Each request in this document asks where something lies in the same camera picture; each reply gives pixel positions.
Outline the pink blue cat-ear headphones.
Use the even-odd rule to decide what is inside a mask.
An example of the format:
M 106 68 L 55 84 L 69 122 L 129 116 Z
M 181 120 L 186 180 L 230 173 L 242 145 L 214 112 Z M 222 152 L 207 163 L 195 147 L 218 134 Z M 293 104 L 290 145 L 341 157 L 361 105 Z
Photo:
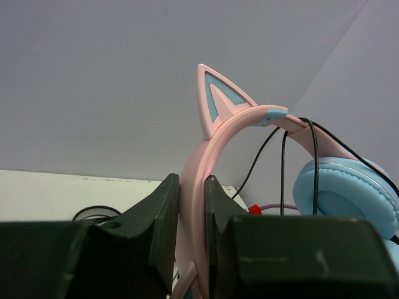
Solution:
M 229 79 L 200 64 L 197 96 L 203 137 L 180 178 L 173 298 L 211 298 L 206 238 L 205 181 L 229 140 L 249 126 L 284 130 L 312 160 L 300 171 L 292 195 L 297 216 L 348 217 L 368 222 L 381 237 L 398 272 L 398 188 L 378 165 L 362 158 L 329 130 L 286 107 L 259 105 Z

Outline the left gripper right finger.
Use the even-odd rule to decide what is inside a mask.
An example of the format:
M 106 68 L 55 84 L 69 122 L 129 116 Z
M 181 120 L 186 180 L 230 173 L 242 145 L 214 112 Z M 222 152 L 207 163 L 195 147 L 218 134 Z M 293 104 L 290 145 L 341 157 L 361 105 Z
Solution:
M 256 216 L 204 184 L 211 298 L 397 298 L 376 230 L 348 217 Z

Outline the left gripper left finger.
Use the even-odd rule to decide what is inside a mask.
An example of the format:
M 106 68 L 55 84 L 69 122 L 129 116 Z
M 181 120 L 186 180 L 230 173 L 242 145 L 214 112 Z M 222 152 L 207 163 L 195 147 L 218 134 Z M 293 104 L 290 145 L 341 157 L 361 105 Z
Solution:
M 169 174 L 112 220 L 1 223 L 2 298 L 166 298 L 180 179 Z

